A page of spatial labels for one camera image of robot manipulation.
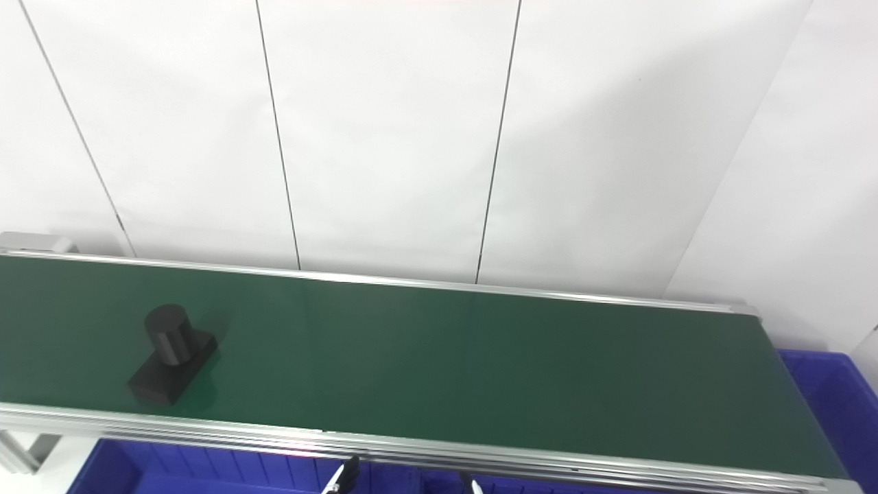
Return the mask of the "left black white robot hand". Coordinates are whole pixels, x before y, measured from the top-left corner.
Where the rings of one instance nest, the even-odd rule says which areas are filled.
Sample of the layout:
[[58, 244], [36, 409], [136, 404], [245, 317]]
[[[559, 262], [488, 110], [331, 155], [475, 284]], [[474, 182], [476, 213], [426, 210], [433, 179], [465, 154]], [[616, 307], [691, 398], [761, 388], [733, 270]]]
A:
[[345, 460], [329, 481], [324, 485], [321, 493], [339, 493], [347, 494], [355, 490], [355, 485], [360, 474], [360, 457], [352, 456]]

